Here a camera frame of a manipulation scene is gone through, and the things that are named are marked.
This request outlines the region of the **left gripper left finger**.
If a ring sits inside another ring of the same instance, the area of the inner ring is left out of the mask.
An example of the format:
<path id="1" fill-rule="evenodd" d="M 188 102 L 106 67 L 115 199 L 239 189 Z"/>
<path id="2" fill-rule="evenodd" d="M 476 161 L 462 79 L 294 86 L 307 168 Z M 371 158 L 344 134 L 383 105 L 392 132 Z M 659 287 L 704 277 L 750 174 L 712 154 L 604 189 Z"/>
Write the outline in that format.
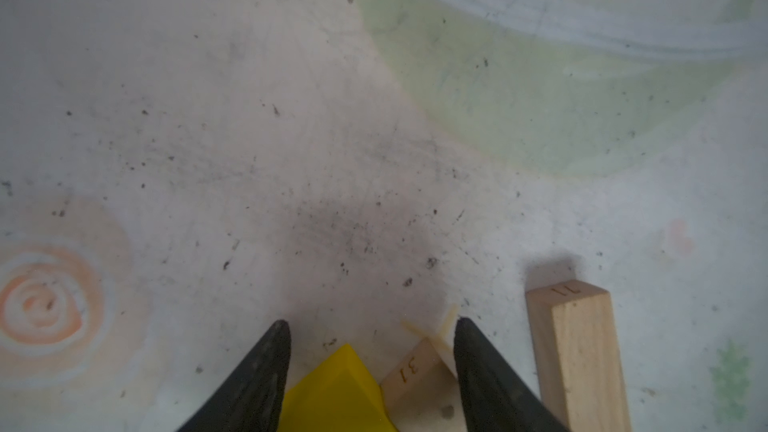
<path id="1" fill-rule="evenodd" d="M 276 432 L 291 357 L 287 321 L 277 320 L 180 432 Z"/>

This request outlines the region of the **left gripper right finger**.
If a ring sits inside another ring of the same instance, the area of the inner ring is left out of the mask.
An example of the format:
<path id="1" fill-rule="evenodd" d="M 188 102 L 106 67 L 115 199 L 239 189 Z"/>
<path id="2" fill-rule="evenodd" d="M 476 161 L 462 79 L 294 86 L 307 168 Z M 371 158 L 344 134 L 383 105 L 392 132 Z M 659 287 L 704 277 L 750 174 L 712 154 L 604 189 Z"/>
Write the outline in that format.
<path id="1" fill-rule="evenodd" d="M 458 319 L 453 355 L 469 432 L 567 432 L 479 327 Z"/>

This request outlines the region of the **yellow wood block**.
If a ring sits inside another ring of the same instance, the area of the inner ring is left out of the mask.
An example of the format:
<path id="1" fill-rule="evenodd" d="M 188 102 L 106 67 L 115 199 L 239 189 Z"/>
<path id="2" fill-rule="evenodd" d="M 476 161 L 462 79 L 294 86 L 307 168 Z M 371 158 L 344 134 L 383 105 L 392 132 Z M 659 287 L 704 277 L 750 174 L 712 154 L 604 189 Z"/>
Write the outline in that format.
<path id="1" fill-rule="evenodd" d="M 280 431 L 393 431 L 381 389 L 348 344 L 292 387 Z"/>

